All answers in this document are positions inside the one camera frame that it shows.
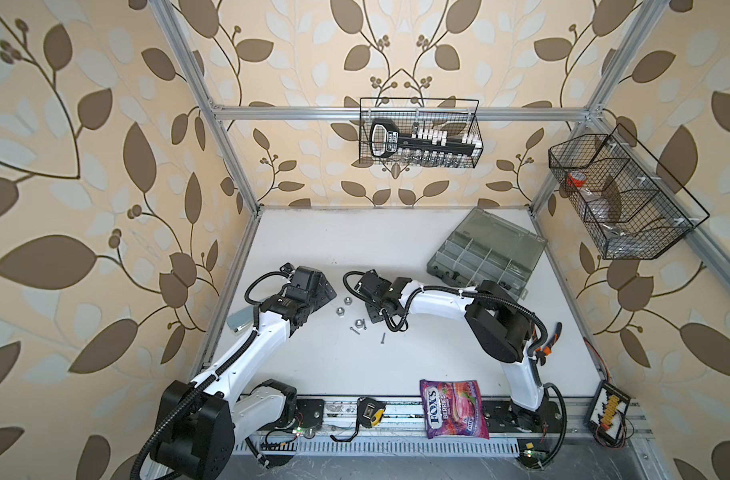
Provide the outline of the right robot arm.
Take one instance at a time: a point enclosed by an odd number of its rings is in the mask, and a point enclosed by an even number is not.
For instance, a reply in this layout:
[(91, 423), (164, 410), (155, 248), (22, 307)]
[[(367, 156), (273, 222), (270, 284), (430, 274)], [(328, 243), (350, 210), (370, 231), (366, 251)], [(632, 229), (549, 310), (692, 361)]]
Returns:
[(405, 331), (412, 315), (463, 321), (483, 351), (502, 365), (510, 387), (504, 420), (522, 431), (546, 429), (556, 416), (538, 368), (546, 363), (562, 333), (554, 331), (509, 292), (492, 281), (475, 287), (425, 285), (399, 277), (389, 281), (374, 271), (351, 271), (343, 277), (348, 292), (364, 302), (372, 322), (383, 321), (395, 333)]

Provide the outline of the light blue flat case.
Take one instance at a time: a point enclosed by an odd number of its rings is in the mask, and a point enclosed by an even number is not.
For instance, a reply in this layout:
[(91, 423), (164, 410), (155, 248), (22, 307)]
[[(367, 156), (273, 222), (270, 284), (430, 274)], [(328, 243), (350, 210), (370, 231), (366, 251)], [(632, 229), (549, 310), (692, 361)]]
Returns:
[(251, 329), (254, 325), (254, 307), (247, 306), (241, 310), (231, 312), (226, 318), (226, 326), (234, 333)]

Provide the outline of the grey plastic organizer box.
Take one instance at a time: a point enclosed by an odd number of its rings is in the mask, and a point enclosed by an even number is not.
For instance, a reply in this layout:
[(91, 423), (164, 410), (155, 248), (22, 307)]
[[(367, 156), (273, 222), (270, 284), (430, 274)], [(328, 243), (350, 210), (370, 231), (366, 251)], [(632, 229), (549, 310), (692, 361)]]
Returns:
[(547, 240), (515, 223), (473, 208), (427, 263), (427, 272), (448, 286), (492, 281), (523, 299)]

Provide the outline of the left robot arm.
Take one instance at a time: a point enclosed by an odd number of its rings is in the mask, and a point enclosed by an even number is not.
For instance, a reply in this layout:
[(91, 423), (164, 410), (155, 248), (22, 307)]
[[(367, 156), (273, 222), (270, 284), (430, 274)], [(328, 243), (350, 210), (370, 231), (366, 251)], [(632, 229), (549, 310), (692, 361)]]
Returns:
[(287, 263), (276, 274), (285, 281), (277, 293), (245, 299), (245, 335), (192, 380), (175, 381), (163, 392), (155, 429), (136, 455), (130, 478), (140, 478), (144, 463), (152, 460), (167, 468), (169, 479), (216, 479), (238, 443), (268, 424), (294, 418), (294, 387), (269, 380), (250, 394), (244, 390), (336, 292), (317, 269)]

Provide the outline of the orange black pliers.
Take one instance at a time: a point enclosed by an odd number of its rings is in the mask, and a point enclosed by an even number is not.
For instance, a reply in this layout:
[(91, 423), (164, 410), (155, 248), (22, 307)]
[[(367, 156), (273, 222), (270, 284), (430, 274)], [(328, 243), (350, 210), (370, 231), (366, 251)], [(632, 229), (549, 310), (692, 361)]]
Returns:
[(544, 366), (546, 364), (547, 357), (552, 354), (555, 344), (561, 337), (562, 331), (563, 323), (558, 322), (549, 340), (536, 350), (535, 356), (540, 366)]

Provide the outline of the purple Fox's candy bag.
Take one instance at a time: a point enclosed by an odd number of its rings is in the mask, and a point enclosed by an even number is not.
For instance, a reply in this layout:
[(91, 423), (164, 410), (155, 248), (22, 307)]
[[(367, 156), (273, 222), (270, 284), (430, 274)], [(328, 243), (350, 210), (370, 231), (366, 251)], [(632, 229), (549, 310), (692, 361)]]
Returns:
[(470, 437), (488, 440), (489, 430), (476, 380), (421, 380), (420, 396), (429, 439)]

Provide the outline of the socket set on black rail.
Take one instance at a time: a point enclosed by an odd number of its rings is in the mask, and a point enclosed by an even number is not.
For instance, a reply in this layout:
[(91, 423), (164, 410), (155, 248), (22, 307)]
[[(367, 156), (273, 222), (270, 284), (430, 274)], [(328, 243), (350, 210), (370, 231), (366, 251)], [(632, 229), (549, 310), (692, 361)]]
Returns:
[(445, 130), (416, 123), (403, 133), (388, 119), (376, 119), (365, 136), (365, 146), (374, 160), (388, 160), (425, 168), (474, 168), (484, 150), (478, 134), (451, 137)]

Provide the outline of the yellow black tape measure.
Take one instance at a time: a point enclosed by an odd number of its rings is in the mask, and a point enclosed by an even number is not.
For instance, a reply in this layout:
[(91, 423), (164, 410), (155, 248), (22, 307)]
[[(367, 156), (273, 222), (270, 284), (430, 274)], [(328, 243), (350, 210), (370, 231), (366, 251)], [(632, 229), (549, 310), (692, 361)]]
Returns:
[(346, 438), (330, 435), (330, 439), (337, 443), (351, 443), (362, 427), (371, 429), (378, 426), (386, 411), (387, 403), (373, 397), (360, 397), (357, 401), (357, 416), (353, 433)]

